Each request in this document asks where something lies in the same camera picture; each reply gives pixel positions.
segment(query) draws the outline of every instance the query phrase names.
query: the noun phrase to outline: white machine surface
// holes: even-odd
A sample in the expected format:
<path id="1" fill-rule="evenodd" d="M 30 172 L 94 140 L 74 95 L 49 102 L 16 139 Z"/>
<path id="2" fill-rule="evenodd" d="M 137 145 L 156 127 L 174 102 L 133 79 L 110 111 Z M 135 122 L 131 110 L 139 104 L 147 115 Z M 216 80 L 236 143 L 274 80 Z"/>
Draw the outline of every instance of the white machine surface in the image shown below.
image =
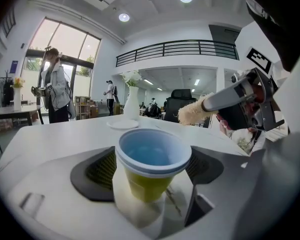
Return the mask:
<path id="1" fill-rule="evenodd" d="M 131 234 L 139 240 L 149 239 L 136 230 L 113 203 L 88 201 L 75 191 L 70 182 L 70 171 L 76 164 L 95 155 L 98 149 L 117 144 L 125 131 L 112 129 L 107 122 L 109 119 L 119 121 L 122 117 L 117 115 L 22 128 L 0 160 L 0 195 L 7 201 L 8 207 L 13 207 L 12 212 L 15 215 L 23 214 L 29 220 L 27 217 L 30 215 L 21 210 L 19 205 L 25 198 L 25 192 L 32 192 L 45 196 L 35 215 L 35 220 L 46 228 L 40 231 L 41 235 L 52 230 L 59 236 L 80 240 L 96 239 L 96 234 L 102 239 L 112 240 L 131 239 Z M 193 146 L 245 155 L 234 142 L 218 131 L 142 116 L 139 124 L 143 128 L 157 128 L 178 135 Z M 70 157 L 67 158 L 67 166 L 62 163 L 62 158 L 66 157 Z M 190 197 L 189 191 L 187 193 L 185 210 Z M 39 234 L 39 229 L 31 224 L 28 230 Z"/>

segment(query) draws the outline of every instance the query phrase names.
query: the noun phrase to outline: gray jacket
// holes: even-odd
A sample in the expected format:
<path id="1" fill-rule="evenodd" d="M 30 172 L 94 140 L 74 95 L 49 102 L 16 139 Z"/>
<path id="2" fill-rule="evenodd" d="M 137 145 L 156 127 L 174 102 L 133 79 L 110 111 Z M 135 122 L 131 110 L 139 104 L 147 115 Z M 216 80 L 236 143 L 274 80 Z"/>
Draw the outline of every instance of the gray jacket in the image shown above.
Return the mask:
<path id="1" fill-rule="evenodd" d="M 43 82 L 46 79 L 47 70 L 41 73 Z M 50 91 L 52 106 L 54 111 L 63 108 L 70 102 L 69 94 L 66 92 L 66 79 L 64 74 L 64 67 L 61 66 L 60 62 L 54 65 L 51 72 L 50 83 L 52 85 L 52 90 Z M 46 99 L 44 99 L 44 106 L 48 108 L 46 104 Z"/>

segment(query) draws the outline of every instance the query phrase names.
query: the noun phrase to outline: yellow paper cup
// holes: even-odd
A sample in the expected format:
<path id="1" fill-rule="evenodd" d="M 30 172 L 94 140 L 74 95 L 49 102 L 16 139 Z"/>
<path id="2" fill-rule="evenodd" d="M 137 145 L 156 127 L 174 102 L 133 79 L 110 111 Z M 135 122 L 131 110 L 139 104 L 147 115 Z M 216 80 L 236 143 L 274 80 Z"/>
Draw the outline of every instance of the yellow paper cup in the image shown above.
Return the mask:
<path id="1" fill-rule="evenodd" d="M 185 169 L 191 153 L 191 147 L 177 136 L 146 128 L 127 131 L 115 147 L 131 193 L 147 203 L 160 198 L 174 176 Z"/>

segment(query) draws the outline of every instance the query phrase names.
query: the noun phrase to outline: ceiling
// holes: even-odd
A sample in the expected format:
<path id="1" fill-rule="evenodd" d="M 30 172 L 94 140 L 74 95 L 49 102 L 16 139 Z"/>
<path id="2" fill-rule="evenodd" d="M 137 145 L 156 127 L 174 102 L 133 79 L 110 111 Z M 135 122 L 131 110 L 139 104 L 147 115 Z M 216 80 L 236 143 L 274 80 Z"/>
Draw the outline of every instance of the ceiling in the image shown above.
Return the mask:
<path id="1" fill-rule="evenodd" d="M 147 27 L 148 23 L 169 18 L 171 21 L 202 20 L 209 12 L 222 11 L 252 22 L 244 0 L 193 0 L 183 3 L 180 0 L 115 0 L 103 11 L 83 0 L 49 0 L 70 7 L 98 21 L 122 38 Z M 130 21 L 121 22 L 118 17 L 127 13 Z"/>
<path id="2" fill-rule="evenodd" d="M 160 68 L 150 70 L 140 70 L 143 79 L 147 79 L 153 83 L 153 85 L 141 81 L 138 83 L 140 88 L 154 89 L 161 88 L 163 91 L 173 91 L 175 89 L 195 89 L 194 94 L 209 94 L 216 93 L 217 91 L 217 75 L 215 69 L 207 68 Z M 234 71 L 226 69 L 224 71 L 225 87 L 229 87 L 231 82 L 231 76 Z M 195 85 L 195 81 L 199 79 L 198 85 Z"/>

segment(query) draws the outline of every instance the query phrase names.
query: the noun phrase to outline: woman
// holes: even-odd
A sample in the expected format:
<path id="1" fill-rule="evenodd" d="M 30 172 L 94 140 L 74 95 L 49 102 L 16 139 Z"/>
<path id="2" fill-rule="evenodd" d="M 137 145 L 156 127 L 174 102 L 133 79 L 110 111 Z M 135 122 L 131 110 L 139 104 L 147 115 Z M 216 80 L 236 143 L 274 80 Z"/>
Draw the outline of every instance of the woman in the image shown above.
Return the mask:
<path id="1" fill-rule="evenodd" d="M 223 120 L 220 121 L 220 131 L 237 143 L 249 156 L 253 152 L 261 150 L 266 142 L 266 134 L 264 131 L 253 128 L 227 131 Z"/>
<path id="2" fill-rule="evenodd" d="M 49 123 L 60 123 L 69 121 L 67 105 L 70 97 L 66 92 L 66 79 L 64 68 L 59 61 L 59 52 L 56 48 L 51 48 L 45 52 L 44 60 L 50 62 L 47 70 L 41 73 L 43 86 L 46 90 L 44 106 L 48 107 Z"/>

